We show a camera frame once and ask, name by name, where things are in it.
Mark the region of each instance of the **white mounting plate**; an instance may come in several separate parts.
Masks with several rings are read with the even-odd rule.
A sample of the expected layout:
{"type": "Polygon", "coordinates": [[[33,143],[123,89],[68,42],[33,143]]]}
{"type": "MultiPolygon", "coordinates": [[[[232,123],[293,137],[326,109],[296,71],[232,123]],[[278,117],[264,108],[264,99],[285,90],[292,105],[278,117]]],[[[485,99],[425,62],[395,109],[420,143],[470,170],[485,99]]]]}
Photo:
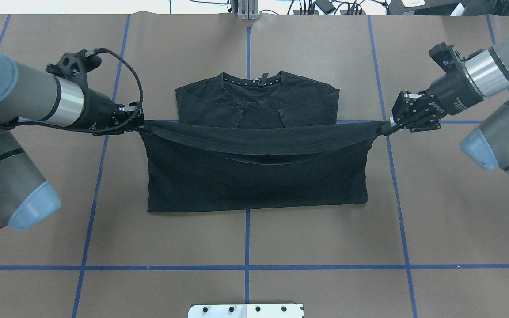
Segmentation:
{"type": "Polygon", "coordinates": [[[188,318],[304,318],[304,306],[302,304],[194,305],[188,311],[188,318]]]}

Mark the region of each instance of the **white label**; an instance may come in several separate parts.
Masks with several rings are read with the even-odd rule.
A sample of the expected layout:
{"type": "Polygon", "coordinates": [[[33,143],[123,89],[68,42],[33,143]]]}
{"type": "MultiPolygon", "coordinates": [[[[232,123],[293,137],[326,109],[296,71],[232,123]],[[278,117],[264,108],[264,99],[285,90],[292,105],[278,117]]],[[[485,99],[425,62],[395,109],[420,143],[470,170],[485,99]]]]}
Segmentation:
{"type": "Polygon", "coordinates": [[[402,0],[402,4],[404,4],[404,6],[406,8],[411,8],[411,7],[425,6],[425,1],[424,0],[402,0]]]}

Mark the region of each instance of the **fabric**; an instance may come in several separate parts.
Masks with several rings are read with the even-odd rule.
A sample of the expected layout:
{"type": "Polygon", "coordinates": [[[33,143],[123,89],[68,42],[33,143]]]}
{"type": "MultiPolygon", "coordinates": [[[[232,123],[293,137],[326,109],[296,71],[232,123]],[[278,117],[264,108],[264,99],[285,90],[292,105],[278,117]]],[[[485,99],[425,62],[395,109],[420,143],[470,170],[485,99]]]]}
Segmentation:
{"type": "Polygon", "coordinates": [[[146,121],[150,212],[365,203],[385,121],[233,129],[146,121]]]}
{"type": "Polygon", "coordinates": [[[221,73],[176,89],[180,123],[212,127],[273,129],[337,122],[339,90],[280,71],[246,80],[221,73]]]}

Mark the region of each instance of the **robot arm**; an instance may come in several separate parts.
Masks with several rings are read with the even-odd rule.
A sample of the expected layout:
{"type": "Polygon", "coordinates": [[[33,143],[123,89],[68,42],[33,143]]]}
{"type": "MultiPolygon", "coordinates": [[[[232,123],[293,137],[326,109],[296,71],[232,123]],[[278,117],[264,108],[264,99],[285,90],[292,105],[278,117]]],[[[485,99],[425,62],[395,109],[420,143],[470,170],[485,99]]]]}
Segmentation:
{"type": "Polygon", "coordinates": [[[10,225],[18,231],[26,230],[61,205],[50,183],[9,129],[46,125],[110,135],[133,131],[144,124],[138,80],[141,99],[128,107],[87,87],[86,74],[101,64],[97,56],[101,52],[111,53],[126,64],[107,49],[82,50],[64,54],[56,65],[49,64],[47,72],[42,72],[0,54],[0,228],[10,225]],[[35,121],[19,121],[19,117],[35,121]]]}
{"type": "MultiPolygon", "coordinates": [[[[488,50],[463,58],[454,46],[438,44],[429,51],[445,71],[428,89],[400,92],[384,135],[440,129],[439,119],[455,115],[509,88],[509,38],[488,50]]],[[[476,127],[461,149],[486,170],[500,167],[509,174],[509,101],[476,127]]]]}

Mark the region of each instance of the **black garment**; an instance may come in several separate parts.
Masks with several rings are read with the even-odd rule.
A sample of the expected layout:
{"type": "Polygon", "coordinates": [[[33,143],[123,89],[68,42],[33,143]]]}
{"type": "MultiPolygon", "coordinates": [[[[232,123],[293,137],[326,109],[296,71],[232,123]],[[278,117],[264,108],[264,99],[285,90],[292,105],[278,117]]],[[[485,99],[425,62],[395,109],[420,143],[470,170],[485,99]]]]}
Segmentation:
{"type": "Polygon", "coordinates": [[[221,73],[176,89],[180,123],[271,129],[337,123],[339,90],[280,71],[259,80],[221,73]]]}
{"type": "Polygon", "coordinates": [[[385,121],[230,129],[146,121],[150,212],[365,203],[366,155],[385,121]]]}

